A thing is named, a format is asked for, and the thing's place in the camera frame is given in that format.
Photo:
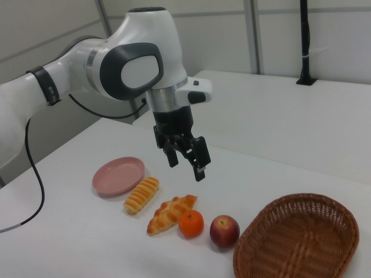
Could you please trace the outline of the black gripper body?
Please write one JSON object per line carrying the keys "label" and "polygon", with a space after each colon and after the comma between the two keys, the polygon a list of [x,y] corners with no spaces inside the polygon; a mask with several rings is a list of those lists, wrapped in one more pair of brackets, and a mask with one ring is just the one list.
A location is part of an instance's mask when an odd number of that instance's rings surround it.
{"label": "black gripper body", "polygon": [[153,112],[155,119],[154,133],[158,148],[163,148],[170,140],[182,148],[189,148],[194,138],[191,133],[193,117],[190,106],[181,107],[170,112]]}

